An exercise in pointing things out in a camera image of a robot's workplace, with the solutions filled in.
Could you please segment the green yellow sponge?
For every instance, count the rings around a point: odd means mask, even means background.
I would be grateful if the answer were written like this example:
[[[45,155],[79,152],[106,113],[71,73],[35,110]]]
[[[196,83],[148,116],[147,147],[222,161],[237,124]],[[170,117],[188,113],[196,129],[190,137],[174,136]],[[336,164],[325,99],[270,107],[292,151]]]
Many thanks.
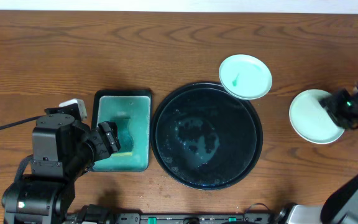
[[[129,131],[129,118],[115,119],[114,122],[117,125],[117,138],[120,143],[120,150],[115,152],[113,156],[131,156],[133,150],[133,138]]]

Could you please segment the mint plate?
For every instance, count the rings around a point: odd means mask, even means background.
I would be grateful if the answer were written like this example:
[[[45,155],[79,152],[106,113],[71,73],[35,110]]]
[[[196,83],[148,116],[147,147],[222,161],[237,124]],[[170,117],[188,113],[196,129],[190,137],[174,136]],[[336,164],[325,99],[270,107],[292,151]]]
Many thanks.
[[[224,59],[218,73],[223,88],[242,100],[263,97],[273,83],[268,66],[251,55],[237,54]]]
[[[319,101],[331,94],[324,90],[305,90],[298,94],[289,108],[289,118],[295,132],[315,144],[329,144],[339,139],[344,129],[337,126]]]

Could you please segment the black round tray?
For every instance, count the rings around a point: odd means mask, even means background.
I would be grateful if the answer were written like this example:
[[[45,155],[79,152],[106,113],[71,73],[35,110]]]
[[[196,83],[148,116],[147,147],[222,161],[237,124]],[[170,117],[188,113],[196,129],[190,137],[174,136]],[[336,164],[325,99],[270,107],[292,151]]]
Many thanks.
[[[159,104],[150,143],[171,178],[193,189],[220,190],[255,167],[263,131],[249,101],[233,97],[218,83],[190,83]]]

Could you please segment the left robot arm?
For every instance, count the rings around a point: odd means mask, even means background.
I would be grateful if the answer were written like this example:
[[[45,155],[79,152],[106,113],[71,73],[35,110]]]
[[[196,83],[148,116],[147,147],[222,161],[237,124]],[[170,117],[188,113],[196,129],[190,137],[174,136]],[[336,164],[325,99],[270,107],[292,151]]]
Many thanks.
[[[120,150],[117,125],[91,129],[69,114],[47,114],[32,131],[33,155],[22,160],[2,196],[5,223],[63,223],[75,181],[94,163]]]

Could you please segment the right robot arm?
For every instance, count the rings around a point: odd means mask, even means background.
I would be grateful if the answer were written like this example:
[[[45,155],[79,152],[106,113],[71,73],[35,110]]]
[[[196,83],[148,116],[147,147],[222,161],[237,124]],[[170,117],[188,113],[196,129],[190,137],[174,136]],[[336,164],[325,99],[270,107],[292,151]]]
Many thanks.
[[[344,131],[358,129],[358,84],[352,92],[306,90],[289,109],[293,129],[303,139],[329,144]],[[358,174],[335,191],[322,207],[294,205],[281,213],[281,223],[358,223]]]

